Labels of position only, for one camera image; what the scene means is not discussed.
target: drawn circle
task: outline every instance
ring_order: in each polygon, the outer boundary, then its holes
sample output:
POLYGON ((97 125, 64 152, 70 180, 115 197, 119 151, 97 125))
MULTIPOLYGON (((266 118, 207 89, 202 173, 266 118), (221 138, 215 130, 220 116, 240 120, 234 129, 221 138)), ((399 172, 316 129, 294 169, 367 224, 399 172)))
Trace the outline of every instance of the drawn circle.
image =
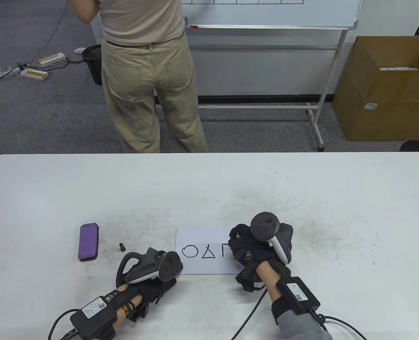
POLYGON ((185 256, 185 257, 187 257, 188 259, 193 259, 194 257, 197 257, 197 255, 198 255, 198 248, 196 247, 196 246, 194 246, 193 244, 189 244, 189 245, 187 245, 187 246, 185 246, 183 249, 181 249, 181 252, 182 252, 182 254, 185 256), (187 248, 187 247, 193 247, 193 248, 195 248, 195 250, 197 251, 197 253, 194 255, 194 256, 187 256, 186 254, 184 254, 184 251, 185 251, 185 249, 187 248))

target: cardboard box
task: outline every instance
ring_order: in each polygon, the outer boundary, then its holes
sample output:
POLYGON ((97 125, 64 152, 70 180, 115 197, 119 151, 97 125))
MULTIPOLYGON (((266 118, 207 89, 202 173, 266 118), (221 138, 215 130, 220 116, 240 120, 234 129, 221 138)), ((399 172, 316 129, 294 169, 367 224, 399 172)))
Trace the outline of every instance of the cardboard box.
POLYGON ((333 108, 349 141, 419 139, 419 36, 358 37, 333 108))
POLYGON ((332 106, 348 141, 419 139, 419 101, 370 101, 345 74, 332 106))

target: gray sleeve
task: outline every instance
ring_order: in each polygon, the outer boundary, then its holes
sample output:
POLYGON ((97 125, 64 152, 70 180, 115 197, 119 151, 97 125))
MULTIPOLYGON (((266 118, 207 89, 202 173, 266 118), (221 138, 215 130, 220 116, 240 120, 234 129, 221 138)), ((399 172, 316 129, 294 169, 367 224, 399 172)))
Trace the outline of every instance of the gray sleeve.
POLYGON ((284 340, 332 340, 310 313, 296 315, 294 311, 287 311, 277 318, 277 323, 284 340))

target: forearm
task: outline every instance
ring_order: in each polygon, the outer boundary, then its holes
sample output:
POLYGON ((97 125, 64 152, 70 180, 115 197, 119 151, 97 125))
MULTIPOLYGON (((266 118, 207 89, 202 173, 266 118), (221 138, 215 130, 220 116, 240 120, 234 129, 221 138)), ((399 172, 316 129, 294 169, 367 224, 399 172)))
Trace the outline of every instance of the forearm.
MULTIPOLYGON (((284 299, 278 301, 282 297, 279 289, 276 287, 277 281, 281 279, 279 273, 277 273, 268 262, 263 262, 256 269, 256 273, 261 278, 266 286, 266 289, 271 296, 271 300, 274 303, 286 304, 284 299)), ((321 326, 313 319, 310 313, 297 315, 292 309, 284 305, 286 308, 282 309, 285 311, 283 314, 277 317, 277 323, 279 324, 280 330, 284 339, 287 340, 332 340, 332 336, 321 329, 321 326)))
POLYGON ((279 273, 272 269, 269 262, 266 261, 260 264, 256 269, 256 273, 265 284, 272 302, 282 296, 282 293, 280 293, 280 290, 276 287, 276 283, 281 277, 279 273))
MULTIPOLYGON (((119 291, 123 291, 127 288, 128 284, 125 283, 124 285, 121 285, 118 290, 119 291)), ((135 298, 131 299, 131 302, 135 305, 138 306, 141 302, 142 302, 142 296, 141 295, 137 295, 135 298)), ((123 322, 126 320, 126 312, 125 310, 122 308, 118 308, 117 309, 117 316, 118 319, 117 321, 113 324, 113 328, 115 330, 117 330, 122 324, 123 322)))
POLYGON ((69 0, 77 18, 80 21, 89 24, 99 12, 98 0, 69 0))

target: back pocket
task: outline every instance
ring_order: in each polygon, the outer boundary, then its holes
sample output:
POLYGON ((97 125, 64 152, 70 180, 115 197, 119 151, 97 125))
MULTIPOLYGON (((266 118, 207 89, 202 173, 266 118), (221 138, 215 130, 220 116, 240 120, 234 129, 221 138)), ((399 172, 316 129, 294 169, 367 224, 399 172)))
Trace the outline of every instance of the back pocket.
POLYGON ((108 56, 103 60, 102 67, 107 75, 112 94, 121 99, 135 102, 136 97, 144 91, 142 66, 138 64, 129 65, 123 63, 124 61, 117 61, 108 56))
POLYGON ((193 62, 189 46, 172 60, 165 63, 167 77, 171 89, 181 89, 190 84, 192 79, 193 62))

